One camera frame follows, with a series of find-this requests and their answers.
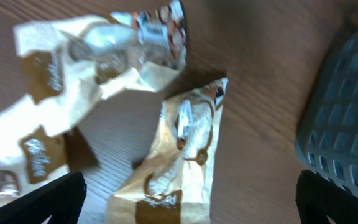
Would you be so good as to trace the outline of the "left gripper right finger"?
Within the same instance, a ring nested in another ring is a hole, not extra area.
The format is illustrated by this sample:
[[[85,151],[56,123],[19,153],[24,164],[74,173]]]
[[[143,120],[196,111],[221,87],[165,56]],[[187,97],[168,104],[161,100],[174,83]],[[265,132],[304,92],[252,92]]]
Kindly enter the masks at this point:
[[[302,224],[358,224],[358,198],[310,170],[299,175],[296,205]]]

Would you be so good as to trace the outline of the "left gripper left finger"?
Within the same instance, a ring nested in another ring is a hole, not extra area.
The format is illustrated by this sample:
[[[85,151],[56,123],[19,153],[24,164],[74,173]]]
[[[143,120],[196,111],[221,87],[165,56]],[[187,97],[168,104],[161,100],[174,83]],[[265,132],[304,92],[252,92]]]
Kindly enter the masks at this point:
[[[0,224],[77,224],[87,184],[81,172],[70,172],[0,207]]]

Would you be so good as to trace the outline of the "grey plastic basket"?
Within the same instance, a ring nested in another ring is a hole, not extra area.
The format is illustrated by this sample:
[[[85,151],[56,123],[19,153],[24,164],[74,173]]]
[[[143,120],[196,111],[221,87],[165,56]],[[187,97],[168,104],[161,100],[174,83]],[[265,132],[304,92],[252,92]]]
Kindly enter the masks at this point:
[[[295,154],[358,198],[358,32],[324,61],[300,121]]]

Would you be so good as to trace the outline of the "beige brown snack bag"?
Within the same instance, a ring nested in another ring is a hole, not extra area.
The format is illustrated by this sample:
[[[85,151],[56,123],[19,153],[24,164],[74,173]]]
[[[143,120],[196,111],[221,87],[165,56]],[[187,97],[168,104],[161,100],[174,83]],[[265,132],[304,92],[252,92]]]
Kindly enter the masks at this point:
[[[210,223],[227,78],[162,103],[149,155],[110,196],[106,223]]]

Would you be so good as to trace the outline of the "long beige snack bag strip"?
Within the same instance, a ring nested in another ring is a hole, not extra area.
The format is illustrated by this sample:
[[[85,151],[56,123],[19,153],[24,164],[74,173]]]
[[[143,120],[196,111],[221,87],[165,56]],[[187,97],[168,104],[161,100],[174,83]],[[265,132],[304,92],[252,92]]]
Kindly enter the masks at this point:
[[[27,93],[0,112],[0,207],[69,171],[63,135],[124,90],[158,92],[184,69],[180,1],[14,28]]]

